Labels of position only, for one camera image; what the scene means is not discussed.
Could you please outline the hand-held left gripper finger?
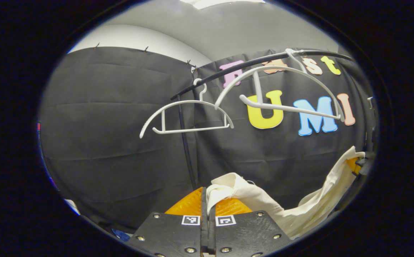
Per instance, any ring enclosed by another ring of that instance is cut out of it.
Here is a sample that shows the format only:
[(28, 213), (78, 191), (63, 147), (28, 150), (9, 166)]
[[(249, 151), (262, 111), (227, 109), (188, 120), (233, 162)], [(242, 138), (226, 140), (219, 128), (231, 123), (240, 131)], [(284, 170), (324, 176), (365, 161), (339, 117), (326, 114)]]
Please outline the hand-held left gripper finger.
[(209, 215), (208, 250), (215, 257), (266, 257), (292, 242), (266, 211), (236, 198), (221, 200)]
[(152, 212), (126, 242), (146, 257), (202, 257), (208, 242), (205, 188)]

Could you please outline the cream collared shirt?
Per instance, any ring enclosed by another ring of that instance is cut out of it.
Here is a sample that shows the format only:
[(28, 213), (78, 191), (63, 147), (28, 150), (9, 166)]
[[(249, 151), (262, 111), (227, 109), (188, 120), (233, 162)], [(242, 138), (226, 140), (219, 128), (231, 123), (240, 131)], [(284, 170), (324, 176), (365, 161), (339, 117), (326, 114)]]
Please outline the cream collared shirt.
[(252, 211), (266, 211), (293, 240), (328, 218), (357, 178), (353, 167), (359, 158), (364, 159), (365, 152), (357, 152), (355, 147), (349, 148), (328, 173), (320, 189), (303, 197), (297, 207), (286, 210), (262, 188), (249, 183), (240, 175), (234, 172), (225, 174), (213, 179), (207, 188), (207, 210), (221, 200), (237, 198)]

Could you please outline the large white clothes hanger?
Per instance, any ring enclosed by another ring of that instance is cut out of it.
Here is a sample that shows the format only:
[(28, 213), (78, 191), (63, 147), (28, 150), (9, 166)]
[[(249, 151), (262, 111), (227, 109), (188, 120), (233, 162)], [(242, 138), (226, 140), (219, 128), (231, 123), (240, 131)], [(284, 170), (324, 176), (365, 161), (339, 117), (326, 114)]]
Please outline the large white clothes hanger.
[(257, 109), (271, 109), (271, 110), (282, 110), (282, 111), (287, 111), (287, 112), (298, 112), (298, 113), (304, 113), (304, 114), (311, 114), (311, 115), (317, 115), (317, 116), (322, 116), (322, 117), (327, 117), (327, 118), (332, 118), (332, 119), (339, 119), (340, 121), (344, 122), (345, 121), (345, 116), (344, 113), (342, 111), (342, 108), (340, 107), (339, 101), (336, 99), (336, 97), (334, 96), (334, 94), (331, 92), (331, 90), (328, 89), (328, 87), (326, 85), (324, 85), (324, 83), (322, 83), (320, 80), (314, 78), (313, 76), (309, 75), (308, 72), (306, 71), (304, 65), (302, 62), (300, 62), (299, 60), (297, 60), (295, 58), (295, 56), (298, 54), (305, 54), (305, 53), (314, 53), (314, 51), (312, 50), (293, 50), (293, 49), (286, 49), (285, 51), (286, 54), (289, 54), (289, 57), (292, 58), (293, 60), (295, 60), (300, 67), (302, 68), (301, 70), (299, 69), (295, 69), (295, 68), (289, 68), (289, 67), (285, 67), (285, 66), (261, 66), (261, 67), (257, 67), (257, 68), (253, 68), (249, 71), (244, 72), (243, 74), (239, 75), (237, 78), (235, 78), (231, 83), (229, 83), (227, 85), (226, 88), (224, 88), (224, 90), (220, 93), (219, 97), (217, 98), (217, 101), (214, 104), (214, 109), (218, 109), (220, 104), (223, 101), (223, 98), (225, 98), (225, 96), (229, 93), (229, 91), (236, 86), (236, 84), (253, 75), (254, 77), (258, 77), (258, 72), (259, 71), (264, 71), (267, 69), (284, 69), (286, 71), (291, 71), (291, 72), (295, 72), (297, 74), (303, 75), (307, 78), (309, 78), (310, 80), (313, 80), (315, 83), (317, 83), (318, 85), (321, 86), (321, 88), (323, 88), (324, 90), (326, 90), (326, 92), (330, 95), (332, 101), (334, 102), (334, 109), (336, 112), (336, 115), (329, 115), (329, 114), (324, 114), (322, 112), (316, 112), (316, 111), (311, 111), (311, 110), (307, 110), (307, 109), (301, 109), (298, 107), (289, 107), (289, 106), (284, 106), (284, 105), (275, 105), (275, 104), (265, 104), (263, 103), (263, 97), (262, 97), (262, 88), (260, 85), (260, 81), (259, 78), (255, 79), (254, 82), (254, 86), (255, 86), (255, 91), (256, 91), (256, 96), (257, 96), (257, 102), (253, 102), (250, 101), (245, 95), (240, 95), (239, 98), (241, 101), (243, 101), (244, 104), (250, 106), (250, 107), (254, 107)]

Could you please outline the small white clothes hanger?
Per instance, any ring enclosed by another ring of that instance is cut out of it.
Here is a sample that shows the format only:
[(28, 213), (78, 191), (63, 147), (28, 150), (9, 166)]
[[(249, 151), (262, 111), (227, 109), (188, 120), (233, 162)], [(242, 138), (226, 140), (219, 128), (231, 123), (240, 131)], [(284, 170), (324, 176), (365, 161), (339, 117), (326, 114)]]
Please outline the small white clothes hanger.
[(182, 104), (201, 104), (201, 105), (207, 105), (214, 107), (214, 104), (211, 104), (210, 102), (203, 100), (203, 94), (207, 91), (207, 85), (206, 83), (203, 84), (203, 90), (199, 93), (199, 100), (184, 100), (184, 101), (176, 101), (171, 104), (166, 104), (165, 106), (158, 109), (156, 112), (154, 112), (144, 123), (141, 131), (140, 131), (140, 139), (143, 138), (145, 135), (145, 131), (147, 130), (147, 127), (150, 125), (152, 120), (160, 115), (161, 116), (161, 130), (158, 130), (156, 127), (153, 127), (153, 132), (160, 134), (160, 135), (166, 135), (166, 134), (174, 134), (174, 133), (190, 133), (190, 132), (200, 132), (200, 131), (209, 131), (209, 130), (222, 130), (226, 128), (234, 129), (235, 125), (232, 122), (232, 119), (230, 116), (220, 107), (218, 110), (223, 114), (223, 126), (216, 126), (216, 127), (202, 127), (202, 128), (191, 128), (191, 129), (182, 129), (182, 130), (166, 130), (166, 109), (169, 109), (170, 107), (174, 106), (181, 106)]

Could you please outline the blue item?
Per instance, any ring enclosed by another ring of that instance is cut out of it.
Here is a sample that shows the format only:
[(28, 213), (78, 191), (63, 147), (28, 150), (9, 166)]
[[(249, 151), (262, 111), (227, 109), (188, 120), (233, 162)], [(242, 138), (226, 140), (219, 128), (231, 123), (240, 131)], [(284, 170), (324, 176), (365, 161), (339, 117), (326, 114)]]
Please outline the blue item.
[(111, 231), (114, 233), (114, 235), (119, 238), (121, 241), (127, 242), (131, 239), (133, 234), (125, 233), (120, 230), (111, 229)]

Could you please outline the black backdrop cloth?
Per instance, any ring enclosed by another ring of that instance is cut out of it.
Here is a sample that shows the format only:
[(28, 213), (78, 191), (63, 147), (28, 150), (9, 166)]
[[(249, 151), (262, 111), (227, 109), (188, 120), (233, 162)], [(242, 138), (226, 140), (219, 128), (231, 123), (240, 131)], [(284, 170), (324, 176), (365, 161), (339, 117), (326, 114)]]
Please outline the black backdrop cloth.
[(327, 55), (305, 55), (307, 72), (339, 101), (345, 121), (281, 110), (260, 110), (250, 76), (218, 110), (199, 100), (202, 87), (166, 110), (166, 129), (200, 132), (158, 135), (171, 96), (230, 66), (282, 52), (265, 49), (224, 57), (196, 71), (166, 55), (124, 47), (87, 48), (65, 55), (45, 91), (39, 120), (48, 171), (79, 212), (133, 233), (153, 211), (166, 211), (199, 187), (236, 173), (262, 188), (285, 210), (303, 205), (351, 147), (372, 150), (377, 115), (359, 66)]

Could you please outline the large ceiling light panel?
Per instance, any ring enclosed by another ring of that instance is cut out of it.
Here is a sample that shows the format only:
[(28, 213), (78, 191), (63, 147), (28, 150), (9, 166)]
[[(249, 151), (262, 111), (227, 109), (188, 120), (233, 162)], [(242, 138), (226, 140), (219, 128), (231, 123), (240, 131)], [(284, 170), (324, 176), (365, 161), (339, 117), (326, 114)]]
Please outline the large ceiling light panel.
[(179, 0), (179, 1), (192, 5), (194, 8), (198, 10), (202, 10), (208, 7), (213, 7), (216, 5), (232, 4), (232, 3), (240, 3), (240, 2), (259, 3), (259, 4), (266, 3), (265, 0)]

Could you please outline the black clothes rail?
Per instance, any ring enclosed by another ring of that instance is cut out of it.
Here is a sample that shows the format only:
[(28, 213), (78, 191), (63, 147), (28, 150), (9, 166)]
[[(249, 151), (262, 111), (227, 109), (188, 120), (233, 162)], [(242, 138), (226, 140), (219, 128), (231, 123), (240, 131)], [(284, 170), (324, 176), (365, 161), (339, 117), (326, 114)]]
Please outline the black clothes rail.
[[(257, 109), (240, 100), (257, 102), (254, 82), (259, 78), (263, 103), (298, 107), (336, 115), (330, 95), (309, 78), (284, 69), (267, 69), (239, 81), (223, 98), (220, 108), (234, 129), (195, 133), (197, 168), (202, 182), (229, 172), (251, 179), (268, 191), (303, 191), (320, 186), (328, 171), (348, 148), (375, 149), (376, 115), (370, 107), (370, 84), (352, 57), (326, 50), (296, 55), (309, 75), (334, 94), (345, 121), (282, 110)], [(194, 85), (176, 96), (200, 93), (215, 104), (220, 93), (239, 75), (261, 66), (301, 70), (285, 51), (240, 54), (204, 65), (194, 71)], [(223, 126), (223, 114), (214, 107), (195, 104), (188, 129)]]

